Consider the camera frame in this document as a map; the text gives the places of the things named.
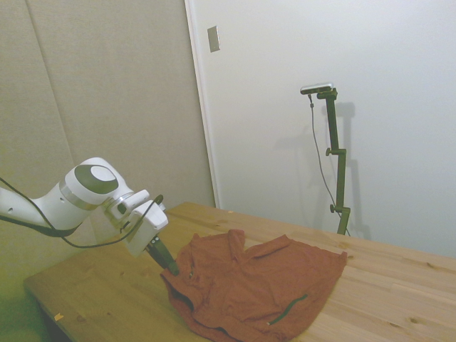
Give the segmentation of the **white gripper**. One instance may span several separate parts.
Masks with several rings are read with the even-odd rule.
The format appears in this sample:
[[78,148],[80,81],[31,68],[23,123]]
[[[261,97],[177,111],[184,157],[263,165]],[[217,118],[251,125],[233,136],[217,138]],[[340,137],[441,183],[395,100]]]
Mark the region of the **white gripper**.
[[179,267],[168,248],[158,234],[168,224],[164,204],[154,203],[143,217],[135,231],[125,239],[128,251],[138,257],[146,248],[148,254],[163,268],[168,269],[173,276],[179,274]]

